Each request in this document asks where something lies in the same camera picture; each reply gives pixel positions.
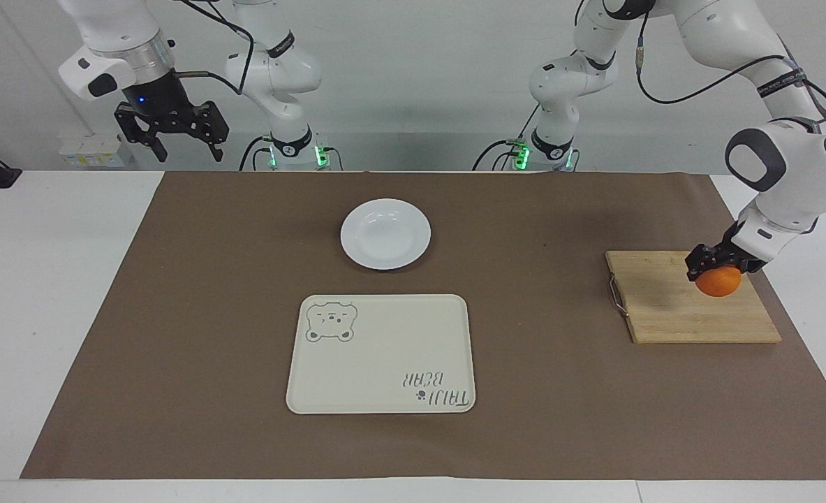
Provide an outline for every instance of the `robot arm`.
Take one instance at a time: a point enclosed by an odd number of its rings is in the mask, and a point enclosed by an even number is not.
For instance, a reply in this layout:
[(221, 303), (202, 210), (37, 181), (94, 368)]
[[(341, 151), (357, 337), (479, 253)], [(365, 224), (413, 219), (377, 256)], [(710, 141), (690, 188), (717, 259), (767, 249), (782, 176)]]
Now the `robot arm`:
[[(757, 271), (826, 211), (826, 112), (753, 0), (589, 0), (575, 28), (575, 53), (531, 76), (531, 94), (543, 106), (529, 140), (537, 150), (531, 162), (556, 168), (565, 161), (579, 119), (575, 99), (613, 82), (613, 51), (627, 23), (649, 13), (672, 13), (694, 60), (741, 69), (773, 117), (736, 133), (726, 149), (730, 172), (760, 192), (757, 198), (719, 245), (699, 245), (686, 261), (693, 281), (725, 265)], [(776, 58), (751, 64), (770, 55)]]
[(115, 118), (126, 140), (151, 147), (158, 161), (168, 155), (158, 133), (189, 134), (222, 159), (218, 146), (230, 127), (214, 102), (196, 106), (189, 101), (145, 0), (59, 0), (59, 5), (75, 20), (84, 41), (59, 67), (72, 92), (92, 100), (121, 90), (126, 102), (118, 105)]
[[(254, 54), (243, 93), (265, 113), (272, 138), (273, 162), (278, 169), (314, 170), (323, 167), (317, 135), (294, 94), (320, 87), (319, 61), (295, 45), (277, 0), (233, 0), (238, 24), (254, 38)], [(238, 83), (244, 58), (227, 61), (227, 77)]]

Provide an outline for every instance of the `metal handle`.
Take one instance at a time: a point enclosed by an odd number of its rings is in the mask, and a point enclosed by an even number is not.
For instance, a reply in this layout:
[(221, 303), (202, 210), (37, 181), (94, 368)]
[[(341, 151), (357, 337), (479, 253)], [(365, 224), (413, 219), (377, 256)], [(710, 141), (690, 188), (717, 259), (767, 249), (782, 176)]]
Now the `metal handle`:
[(611, 280), (608, 281), (608, 289), (611, 290), (611, 300), (614, 302), (614, 306), (617, 307), (617, 311), (620, 311), (624, 318), (630, 318), (630, 313), (624, 308), (622, 302), (617, 300), (618, 295), (616, 284), (614, 284), (614, 273), (611, 273)]

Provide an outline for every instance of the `orange fruit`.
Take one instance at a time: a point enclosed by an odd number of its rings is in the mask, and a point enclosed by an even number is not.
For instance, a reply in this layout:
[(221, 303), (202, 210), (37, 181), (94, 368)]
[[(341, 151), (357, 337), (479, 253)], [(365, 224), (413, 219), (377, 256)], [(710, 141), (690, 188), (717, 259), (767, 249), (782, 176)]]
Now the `orange fruit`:
[(695, 280), (695, 286), (711, 297), (726, 297), (742, 284), (742, 272), (735, 266), (723, 266), (705, 271)]

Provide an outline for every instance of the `white wall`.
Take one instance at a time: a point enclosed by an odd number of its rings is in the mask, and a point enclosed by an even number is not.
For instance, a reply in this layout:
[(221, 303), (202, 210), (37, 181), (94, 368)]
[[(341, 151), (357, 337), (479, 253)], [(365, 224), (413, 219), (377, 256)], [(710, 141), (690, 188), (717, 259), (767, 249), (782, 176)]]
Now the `white wall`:
[[(760, 0), (808, 74), (826, 89), (826, 2)], [(176, 39), (180, 70), (222, 71), (244, 42), (180, 3), (150, 0)], [(572, 48), (576, 0), (285, 0), (298, 43), (323, 62), (325, 79), (304, 95), (311, 123), (340, 147), (348, 168), (468, 169), (490, 140), (515, 135), (533, 107), (531, 69)], [(233, 14), (228, 4), (221, 7)], [(654, 105), (633, 77), (636, 26), (620, 47), (621, 79), (582, 99), (581, 169), (722, 173), (722, 150), (767, 113), (747, 80), (690, 103)], [(118, 96), (74, 98), (56, 69), (80, 45), (54, 0), (0, 0), (0, 156), (23, 168), (58, 168), (59, 134), (112, 133)], [(720, 71), (698, 66), (672, 19), (649, 22), (645, 80), (681, 96)], [(235, 169), (247, 139), (265, 131), (250, 102), (213, 80), (186, 82), (193, 100), (214, 99), (232, 129), (222, 165), (196, 140), (165, 136), (166, 165), (139, 152), (142, 169)]]

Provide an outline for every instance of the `brown table mat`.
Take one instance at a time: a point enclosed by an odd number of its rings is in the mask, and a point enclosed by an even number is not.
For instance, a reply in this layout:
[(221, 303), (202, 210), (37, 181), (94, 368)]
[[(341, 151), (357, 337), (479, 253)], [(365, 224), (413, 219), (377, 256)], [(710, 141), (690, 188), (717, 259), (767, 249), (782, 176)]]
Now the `brown table mat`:
[[(380, 197), (432, 223), (392, 273), (339, 244)], [(780, 344), (637, 346), (611, 303), (605, 251), (730, 223), (707, 176), (168, 173), (22, 477), (826, 479), (826, 383), (766, 278)], [(312, 293), (464, 297), (473, 410), (292, 414)]]

